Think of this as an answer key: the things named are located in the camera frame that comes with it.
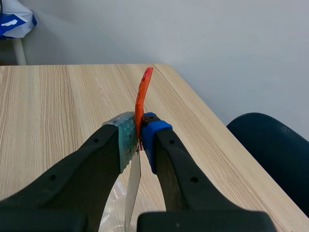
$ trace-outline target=screw hole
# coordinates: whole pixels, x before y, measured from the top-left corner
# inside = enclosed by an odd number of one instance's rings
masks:
[[[51,176],[49,177],[49,179],[50,179],[51,181],[56,180],[56,178],[57,178],[57,176],[56,176],[56,175],[51,175]]]
[[[197,183],[197,182],[198,182],[198,178],[195,177],[195,176],[193,176],[193,177],[191,178],[191,181],[194,182],[194,183]]]

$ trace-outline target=table surface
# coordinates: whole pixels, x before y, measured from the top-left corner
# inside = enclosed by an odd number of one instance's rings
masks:
[[[278,231],[309,231],[309,219],[187,83],[170,66],[151,65],[145,111],[173,125],[219,191],[243,208],[269,213]],[[103,122],[133,111],[148,66],[0,67],[0,198],[76,150]],[[141,165],[139,197],[163,210],[159,182],[143,153]],[[120,176],[123,185],[128,171]]]

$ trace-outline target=wood grain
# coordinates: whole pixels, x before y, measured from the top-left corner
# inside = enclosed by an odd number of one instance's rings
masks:
[[[133,111],[148,66],[0,67],[0,198],[76,150],[103,122]],[[268,212],[278,231],[309,231],[309,219],[187,83],[168,65],[152,66],[145,111],[173,125],[219,191],[241,207]],[[139,197],[163,210],[162,191],[145,154],[141,165]],[[128,173],[129,168],[120,176],[124,185]]]

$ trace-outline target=transparent plastic sheet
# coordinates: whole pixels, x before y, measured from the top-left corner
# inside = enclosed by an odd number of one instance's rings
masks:
[[[98,230],[99,232],[125,231],[125,204],[126,190],[117,179],[107,199]],[[139,215],[149,211],[158,211],[158,209],[150,200],[138,194],[132,214],[132,220],[129,229],[130,232],[136,231],[137,219]]]

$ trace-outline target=white bag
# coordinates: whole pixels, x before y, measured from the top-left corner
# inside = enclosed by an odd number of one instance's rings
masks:
[[[2,0],[0,40],[23,38],[37,25],[33,13],[18,0]]]

